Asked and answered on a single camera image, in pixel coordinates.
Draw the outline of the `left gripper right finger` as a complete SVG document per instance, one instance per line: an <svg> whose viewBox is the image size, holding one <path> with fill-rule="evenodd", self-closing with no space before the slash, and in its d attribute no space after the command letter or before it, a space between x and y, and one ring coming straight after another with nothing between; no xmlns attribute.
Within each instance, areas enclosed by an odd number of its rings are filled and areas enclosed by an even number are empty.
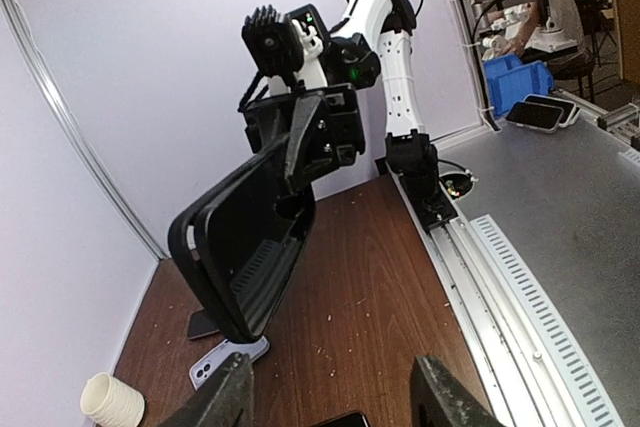
<svg viewBox="0 0 640 427"><path fill-rule="evenodd" d="M410 375L410 403L413 426L502 426L433 355L414 359Z"/></svg>

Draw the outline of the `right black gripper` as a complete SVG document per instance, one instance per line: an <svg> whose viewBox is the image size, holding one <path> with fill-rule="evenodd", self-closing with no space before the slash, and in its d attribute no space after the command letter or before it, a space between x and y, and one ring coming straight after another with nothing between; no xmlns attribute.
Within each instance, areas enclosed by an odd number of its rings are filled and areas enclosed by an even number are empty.
<svg viewBox="0 0 640 427"><path fill-rule="evenodd" d="M358 97L349 83L253 100L242 115L252 151L276 150L276 178L291 194L365 152Z"/></svg>

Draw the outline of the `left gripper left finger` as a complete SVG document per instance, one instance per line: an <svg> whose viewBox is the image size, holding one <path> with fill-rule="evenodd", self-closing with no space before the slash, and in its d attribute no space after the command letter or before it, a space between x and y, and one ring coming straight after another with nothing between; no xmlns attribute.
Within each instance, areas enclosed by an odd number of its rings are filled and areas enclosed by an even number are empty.
<svg viewBox="0 0 640 427"><path fill-rule="evenodd" d="M167 427L252 426L254 372L248 355L232 354L167 419Z"/></svg>

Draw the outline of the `lilac silicone phone case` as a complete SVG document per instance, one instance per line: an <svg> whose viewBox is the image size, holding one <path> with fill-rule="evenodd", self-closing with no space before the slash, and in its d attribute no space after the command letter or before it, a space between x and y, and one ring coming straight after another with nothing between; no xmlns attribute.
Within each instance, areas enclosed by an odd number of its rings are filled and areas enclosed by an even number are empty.
<svg viewBox="0 0 640 427"><path fill-rule="evenodd" d="M198 390L232 354L248 355L250 361L255 362L266 354L269 349L270 342L265 336L250 344L236 344L229 340L224 340L191 366L189 369L191 384L195 390Z"/></svg>

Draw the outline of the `purple smartphone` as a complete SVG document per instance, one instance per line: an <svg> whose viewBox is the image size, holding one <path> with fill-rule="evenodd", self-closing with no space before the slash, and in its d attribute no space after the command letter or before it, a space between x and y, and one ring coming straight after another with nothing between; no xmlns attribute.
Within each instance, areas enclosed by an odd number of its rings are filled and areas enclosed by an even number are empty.
<svg viewBox="0 0 640 427"><path fill-rule="evenodd" d="M190 316L186 331L186 338L189 341L200 340L219 333L218 326L204 309L198 310Z"/></svg>

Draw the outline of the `black phone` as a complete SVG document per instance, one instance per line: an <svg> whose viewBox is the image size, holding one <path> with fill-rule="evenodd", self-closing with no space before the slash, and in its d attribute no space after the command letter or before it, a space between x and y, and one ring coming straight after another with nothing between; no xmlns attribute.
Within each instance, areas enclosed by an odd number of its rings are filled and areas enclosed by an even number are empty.
<svg viewBox="0 0 640 427"><path fill-rule="evenodd" d="M196 246L217 299L216 323L235 343L261 337L280 306L315 220L307 186L284 182L284 147L264 150L204 196Z"/></svg>
<svg viewBox="0 0 640 427"><path fill-rule="evenodd" d="M370 427L370 423L364 413L351 411L314 424L313 427Z"/></svg>

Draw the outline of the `black phone case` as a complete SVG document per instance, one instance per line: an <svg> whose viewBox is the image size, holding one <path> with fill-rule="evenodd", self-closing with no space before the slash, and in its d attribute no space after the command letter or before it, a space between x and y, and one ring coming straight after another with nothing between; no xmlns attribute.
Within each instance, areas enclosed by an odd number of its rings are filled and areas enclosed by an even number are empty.
<svg viewBox="0 0 640 427"><path fill-rule="evenodd" d="M216 309L222 305L222 302L218 300L215 295L211 279L206 272L203 260L196 246L194 233L196 214L199 208L203 206L204 196L208 191L186 207L174 219L169 228L167 241L171 256L180 274L195 294L203 309L216 323ZM217 323L216 325L223 334L219 325Z"/></svg>

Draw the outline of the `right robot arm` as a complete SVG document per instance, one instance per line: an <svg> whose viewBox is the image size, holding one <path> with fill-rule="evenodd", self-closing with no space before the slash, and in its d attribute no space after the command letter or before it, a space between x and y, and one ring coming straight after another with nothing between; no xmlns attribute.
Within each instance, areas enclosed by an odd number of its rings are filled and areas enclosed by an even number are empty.
<svg viewBox="0 0 640 427"><path fill-rule="evenodd" d="M354 164L365 151L357 93L381 83L388 168L424 199L438 195L439 169L417 109L412 73L415 11L409 0L347 0L325 27L307 4L289 13L258 7L241 35L269 95L246 94L240 112L254 152L285 137L279 182L291 194Z"/></svg>

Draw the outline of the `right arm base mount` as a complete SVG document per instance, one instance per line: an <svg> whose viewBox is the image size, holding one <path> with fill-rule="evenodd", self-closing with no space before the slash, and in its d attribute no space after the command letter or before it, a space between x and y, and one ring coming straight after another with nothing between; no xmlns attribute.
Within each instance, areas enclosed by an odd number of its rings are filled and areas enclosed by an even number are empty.
<svg viewBox="0 0 640 427"><path fill-rule="evenodd" d="M430 163L422 173L390 172L407 208L425 232L443 227L458 217L453 201L441 185L435 163Z"/></svg>

